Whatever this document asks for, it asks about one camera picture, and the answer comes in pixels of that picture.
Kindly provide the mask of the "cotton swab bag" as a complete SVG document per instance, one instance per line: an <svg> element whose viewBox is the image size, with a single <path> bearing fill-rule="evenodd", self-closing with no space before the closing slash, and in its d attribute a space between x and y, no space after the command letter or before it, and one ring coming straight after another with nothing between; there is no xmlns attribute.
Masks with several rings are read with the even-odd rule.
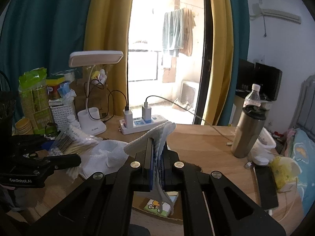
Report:
<svg viewBox="0 0 315 236"><path fill-rule="evenodd" d="M79 155L81 158L81 164L65 169L66 174L73 182L78 178L79 173L82 171L83 165L87 162L92 149L102 140L103 138L101 137L88 135L72 124L68 124L54 140L49 149L49 156Z"/></svg>

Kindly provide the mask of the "tissue packet with cartoon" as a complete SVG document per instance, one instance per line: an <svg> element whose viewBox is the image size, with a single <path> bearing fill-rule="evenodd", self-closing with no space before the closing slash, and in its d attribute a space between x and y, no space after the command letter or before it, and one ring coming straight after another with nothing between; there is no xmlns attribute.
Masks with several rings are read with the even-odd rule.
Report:
<svg viewBox="0 0 315 236"><path fill-rule="evenodd" d="M179 197L179 193L167 192L167 194L172 201L172 205L174 206ZM144 211L161 217L168 217L171 214L171 206L166 202L162 202L162 205L160 205L158 201L150 199L145 205Z"/></svg>

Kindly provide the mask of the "white dotted cloth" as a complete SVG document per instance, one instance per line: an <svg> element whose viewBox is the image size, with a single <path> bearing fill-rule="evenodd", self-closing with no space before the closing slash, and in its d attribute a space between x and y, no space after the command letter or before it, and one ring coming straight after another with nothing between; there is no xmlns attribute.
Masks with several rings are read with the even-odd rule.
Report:
<svg viewBox="0 0 315 236"><path fill-rule="evenodd" d="M150 192L156 192L159 203L167 202L168 195L162 190L162 152L168 135L176 129L176 124L167 121L149 130L143 136L124 147L127 155L135 157L136 153L146 149L147 140L153 138L153 186Z"/></svg>

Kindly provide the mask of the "white towel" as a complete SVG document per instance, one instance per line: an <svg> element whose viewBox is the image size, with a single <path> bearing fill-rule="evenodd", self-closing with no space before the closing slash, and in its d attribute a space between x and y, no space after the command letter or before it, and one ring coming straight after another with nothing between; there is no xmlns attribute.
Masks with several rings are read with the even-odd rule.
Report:
<svg viewBox="0 0 315 236"><path fill-rule="evenodd" d="M103 140L82 159L79 174L89 178L95 172L103 175L117 172L127 161L128 155L124 151L127 142L117 140Z"/></svg>

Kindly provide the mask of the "white pill bottle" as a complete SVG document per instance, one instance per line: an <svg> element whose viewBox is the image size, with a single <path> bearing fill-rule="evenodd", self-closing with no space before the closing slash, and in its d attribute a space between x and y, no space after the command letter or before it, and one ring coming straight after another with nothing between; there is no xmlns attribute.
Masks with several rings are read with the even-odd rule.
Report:
<svg viewBox="0 0 315 236"><path fill-rule="evenodd" d="M77 120L74 114L70 114L67 116L67 122L69 125L76 126L77 125Z"/></svg>
<svg viewBox="0 0 315 236"><path fill-rule="evenodd" d="M79 123L77 120L74 120L73 122L71 122L71 124L72 124L74 127L78 128L78 129L81 129L80 123Z"/></svg>

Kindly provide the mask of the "white desk lamp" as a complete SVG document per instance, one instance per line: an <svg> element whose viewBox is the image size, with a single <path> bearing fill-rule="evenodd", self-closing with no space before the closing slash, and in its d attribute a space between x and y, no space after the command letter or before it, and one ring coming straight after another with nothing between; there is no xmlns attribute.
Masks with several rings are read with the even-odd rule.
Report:
<svg viewBox="0 0 315 236"><path fill-rule="evenodd" d="M106 131L106 125L101 118L98 107L92 107L89 102L100 91L106 91L107 73L105 70L96 70L98 65L115 65L123 58L122 51L77 51L69 56L69 67L86 67L89 69L88 79L83 85L85 94L85 109L77 113L81 130L88 135L99 135Z"/></svg>

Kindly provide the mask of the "green paper cup package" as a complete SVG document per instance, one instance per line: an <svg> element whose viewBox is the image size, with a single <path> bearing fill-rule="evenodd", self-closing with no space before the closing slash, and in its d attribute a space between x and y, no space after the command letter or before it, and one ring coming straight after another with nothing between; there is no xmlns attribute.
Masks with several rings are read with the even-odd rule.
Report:
<svg viewBox="0 0 315 236"><path fill-rule="evenodd" d="M24 117L31 121L35 134L45 134L48 123L53 122L46 84L46 68L27 71L19 77L19 98Z"/></svg>

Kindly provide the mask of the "white plastic container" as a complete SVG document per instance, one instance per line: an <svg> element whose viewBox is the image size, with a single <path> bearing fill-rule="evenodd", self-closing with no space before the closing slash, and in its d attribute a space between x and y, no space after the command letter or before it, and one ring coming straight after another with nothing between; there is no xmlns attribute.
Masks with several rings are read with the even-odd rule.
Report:
<svg viewBox="0 0 315 236"><path fill-rule="evenodd" d="M250 154L252 157L269 157L271 155L271 150L276 147L276 142L268 132L268 130L263 127L261 130Z"/></svg>

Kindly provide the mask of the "white computer desk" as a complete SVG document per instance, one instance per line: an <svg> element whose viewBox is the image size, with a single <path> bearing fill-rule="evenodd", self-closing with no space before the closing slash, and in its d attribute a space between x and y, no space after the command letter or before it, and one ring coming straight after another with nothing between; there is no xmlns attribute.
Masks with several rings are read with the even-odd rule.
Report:
<svg viewBox="0 0 315 236"><path fill-rule="evenodd" d="M245 101L244 98L237 95L234 96L232 113L229 121L230 126L236 127L236 125L238 124L244 101ZM269 111L271 110L273 103L274 103L273 101L262 100L261 107L264 107L267 110L266 118L268 118Z"/></svg>

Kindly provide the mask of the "clear water bottle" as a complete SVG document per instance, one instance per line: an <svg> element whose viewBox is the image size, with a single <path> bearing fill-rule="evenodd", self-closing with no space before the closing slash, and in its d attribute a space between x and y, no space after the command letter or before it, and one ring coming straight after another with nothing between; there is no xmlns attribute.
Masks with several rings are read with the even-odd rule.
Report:
<svg viewBox="0 0 315 236"><path fill-rule="evenodd" d="M258 84L252 85L251 92L245 97L243 107L248 105L254 105L256 107L260 107L261 101L259 96L260 86Z"/></svg>

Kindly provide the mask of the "right yellow curtain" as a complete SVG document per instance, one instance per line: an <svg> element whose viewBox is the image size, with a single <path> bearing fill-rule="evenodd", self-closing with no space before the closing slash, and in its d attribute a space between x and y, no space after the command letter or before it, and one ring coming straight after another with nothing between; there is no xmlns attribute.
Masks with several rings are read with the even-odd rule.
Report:
<svg viewBox="0 0 315 236"><path fill-rule="evenodd" d="M234 38L230 0L210 0L213 22L212 55L207 106L203 118L217 125L231 83Z"/></svg>

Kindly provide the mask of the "yellow curtain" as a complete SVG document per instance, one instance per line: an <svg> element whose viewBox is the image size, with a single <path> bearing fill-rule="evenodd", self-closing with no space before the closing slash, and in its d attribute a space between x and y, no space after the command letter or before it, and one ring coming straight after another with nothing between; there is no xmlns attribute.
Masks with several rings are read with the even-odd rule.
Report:
<svg viewBox="0 0 315 236"><path fill-rule="evenodd" d="M231 83L234 38L230 0L210 0L213 22L212 55L207 106L203 118L217 125Z"/></svg>
<svg viewBox="0 0 315 236"><path fill-rule="evenodd" d="M122 51L121 61L108 73L108 87L114 92L116 116L123 116L127 97L128 34L132 0L91 0L85 28L84 50Z"/></svg>

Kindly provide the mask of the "left teal curtain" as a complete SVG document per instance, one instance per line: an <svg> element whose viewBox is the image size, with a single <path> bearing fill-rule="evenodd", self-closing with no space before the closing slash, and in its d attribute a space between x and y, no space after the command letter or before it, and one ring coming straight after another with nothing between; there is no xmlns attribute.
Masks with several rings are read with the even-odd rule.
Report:
<svg viewBox="0 0 315 236"><path fill-rule="evenodd" d="M11 0L1 30L1 71L13 91L18 78L45 67L68 70L72 52L82 51L91 0Z"/></svg>

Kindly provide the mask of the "left yellow curtain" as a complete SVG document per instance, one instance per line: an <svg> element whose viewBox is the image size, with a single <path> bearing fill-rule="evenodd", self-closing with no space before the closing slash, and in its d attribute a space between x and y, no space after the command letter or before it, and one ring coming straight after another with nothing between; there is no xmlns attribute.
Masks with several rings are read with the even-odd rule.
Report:
<svg viewBox="0 0 315 236"><path fill-rule="evenodd" d="M84 50L122 51L121 61L108 73L108 87L114 92L116 116L123 116L127 97L128 34L132 0L91 0L85 28Z"/></svg>

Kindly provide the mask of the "white air conditioner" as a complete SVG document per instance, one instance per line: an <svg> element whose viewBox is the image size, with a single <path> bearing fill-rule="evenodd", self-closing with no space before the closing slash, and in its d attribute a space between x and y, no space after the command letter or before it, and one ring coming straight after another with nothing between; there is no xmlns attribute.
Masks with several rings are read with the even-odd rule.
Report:
<svg viewBox="0 0 315 236"><path fill-rule="evenodd" d="M259 17L272 17L301 24L301 17L292 13L274 9L263 9L260 7L259 3L253 4L252 9L254 14L249 16L251 19L256 19Z"/></svg>

